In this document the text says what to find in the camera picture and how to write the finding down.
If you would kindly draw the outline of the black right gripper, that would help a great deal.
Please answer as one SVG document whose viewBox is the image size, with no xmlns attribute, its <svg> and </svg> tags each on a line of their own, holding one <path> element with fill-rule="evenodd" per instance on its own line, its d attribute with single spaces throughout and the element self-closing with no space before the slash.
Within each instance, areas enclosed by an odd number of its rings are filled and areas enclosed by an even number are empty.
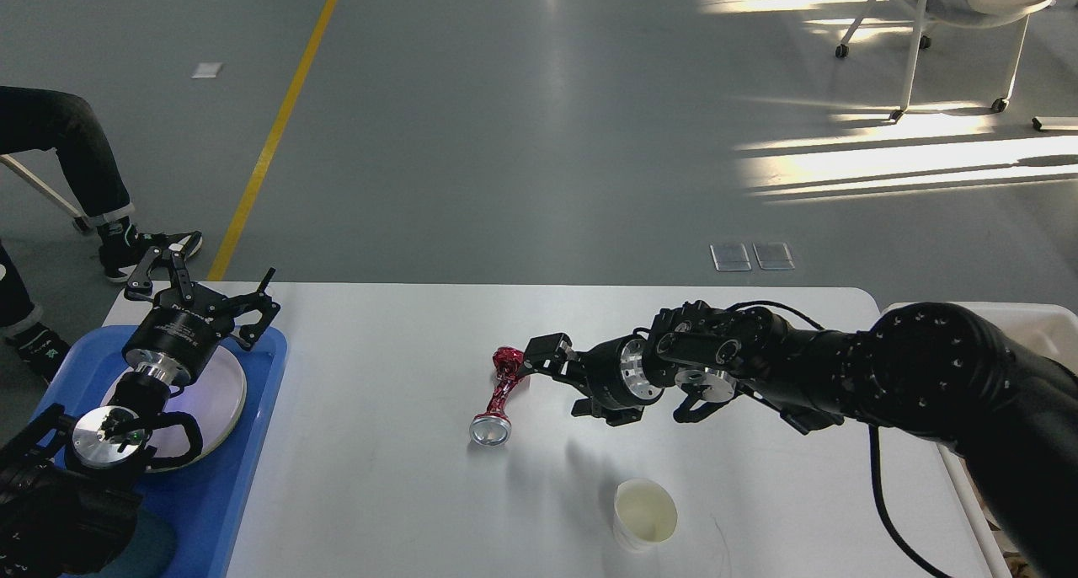
<svg viewBox="0 0 1078 578">
<path fill-rule="evenodd" d="M 567 385 L 585 385 L 590 398 L 573 402 L 571 416 L 600 418 L 609 427 L 621 427 L 642 419 L 644 405 L 654 404 L 663 395 L 644 374 L 642 354 L 640 335 L 576 350 L 567 334 L 547 334 L 528 341 L 517 375 L 539 373 Z"/>
</svg>

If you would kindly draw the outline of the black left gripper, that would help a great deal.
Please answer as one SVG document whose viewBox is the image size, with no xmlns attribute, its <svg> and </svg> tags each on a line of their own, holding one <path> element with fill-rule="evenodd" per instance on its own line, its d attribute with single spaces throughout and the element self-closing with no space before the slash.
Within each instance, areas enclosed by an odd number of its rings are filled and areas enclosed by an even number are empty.
<svg viewBox="0 0 1078 578">
<path fill-rule="evenodd" d="M 253 292 L 211 299 L 211 290 L 189 274 L 188 259 L 196 253 L 194 245 L 151 245 L 125 281 L 128 301 L 153 308 L 124 344 L 123 358 L 135 370 L 153 368 L 175 387 L 197 382 L 223 339 L 253 350 L 280 313 L 267 291 L 276 269 L 265 272 Z M 189 309 L 205 309 L 207 317 Z M 257 321 L 237 326 L 248 313 L 258 314 Z"/>
</svg>

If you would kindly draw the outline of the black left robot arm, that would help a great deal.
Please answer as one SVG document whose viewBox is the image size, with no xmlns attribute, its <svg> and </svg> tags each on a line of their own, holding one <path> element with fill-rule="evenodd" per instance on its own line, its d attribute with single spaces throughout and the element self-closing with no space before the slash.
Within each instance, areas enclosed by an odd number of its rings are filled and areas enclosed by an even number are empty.
<svg viewBox="0 0 1078 578">
<path fill-rule="evenodd" d="M 142 321 L 77 342 L 3 445 L 3 575 L 222 575 L 286 342 L 265 277 L 227 297 L 151 248 L 124 298 Z"/>
</svg>

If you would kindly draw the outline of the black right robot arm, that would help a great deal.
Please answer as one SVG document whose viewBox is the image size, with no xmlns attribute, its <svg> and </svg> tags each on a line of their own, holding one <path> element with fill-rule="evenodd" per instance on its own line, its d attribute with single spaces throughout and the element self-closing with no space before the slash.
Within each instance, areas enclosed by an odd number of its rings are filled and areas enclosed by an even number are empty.
<svg viewBox="0 0 1078 578">
<path fill-rule="evenodd" d="M 727 308 L 687 302 L 647 328 L 573 350 L 556 333 L 529 340 L 520 374 L 542 373 L 583 397 L 573 416 L 636 423 L 664 389 L 680 388 L 677 423 L 697 423 L 744 397 L 798 432 L 846 418 L 870 427 L 870 467 L 887 532 L 879 428 L 943 445 L 997 523 L 1044 577 L 1075 575 L 1075 374 L 955 304 L 920 302 L 883 314 L 867 331 L 796 329 L 778 302 Z"/>
</svg>

